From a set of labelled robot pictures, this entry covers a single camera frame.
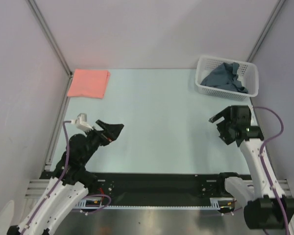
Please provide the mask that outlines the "blue-grey t shirt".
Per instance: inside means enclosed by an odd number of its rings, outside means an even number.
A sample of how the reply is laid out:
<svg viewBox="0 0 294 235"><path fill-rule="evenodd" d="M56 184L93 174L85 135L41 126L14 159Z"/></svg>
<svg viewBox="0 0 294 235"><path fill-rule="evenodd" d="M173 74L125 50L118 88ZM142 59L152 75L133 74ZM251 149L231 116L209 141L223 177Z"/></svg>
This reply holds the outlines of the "blue-grey t shirt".
<svg viewBox="0 0 294 235"><path fill-rule="evenodd" d="M201 85L247 94L248 89L238 80L239 67L240 65L236 62L232 64L222 63L203 79Z"/></svg>

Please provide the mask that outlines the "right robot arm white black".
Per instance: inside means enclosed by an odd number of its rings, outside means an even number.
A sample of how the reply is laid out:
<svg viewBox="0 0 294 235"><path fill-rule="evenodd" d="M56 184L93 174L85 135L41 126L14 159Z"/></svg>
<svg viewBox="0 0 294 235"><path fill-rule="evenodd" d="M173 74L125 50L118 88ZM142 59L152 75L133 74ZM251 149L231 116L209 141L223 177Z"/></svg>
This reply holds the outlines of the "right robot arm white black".
<svg viewBox="0 0 294 235"><path fill-rule="evenodd" d="M247 163L253 187L248 187L235 172L219 174L216 184L221 196L232 195L244 209L246 225L251 230L285 230L294 215L294 198L288 197L280 186L271 167L266 144L279 137L283 129L273 137L264 138L261 127L252 120L249 106L232 105L209 118L217 123L219 138L227 145L235 143Z"/></svg>

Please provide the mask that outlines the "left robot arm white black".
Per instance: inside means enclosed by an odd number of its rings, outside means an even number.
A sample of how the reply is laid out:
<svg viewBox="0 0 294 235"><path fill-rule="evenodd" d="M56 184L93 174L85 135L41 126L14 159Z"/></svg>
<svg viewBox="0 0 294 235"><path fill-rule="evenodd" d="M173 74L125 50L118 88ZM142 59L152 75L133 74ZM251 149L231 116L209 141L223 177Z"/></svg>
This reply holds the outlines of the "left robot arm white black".
<svg viewBox="0 0 294 235"><path fill-rule="evenodd" d="M89 125L86 114L63 121L66 150L52 172L48 185L31 212L8 235L52 235L70 211L85 197L98 197L98 178L86 164L102 146L114 142L123 124L96 121L101 130Z"/></svg>

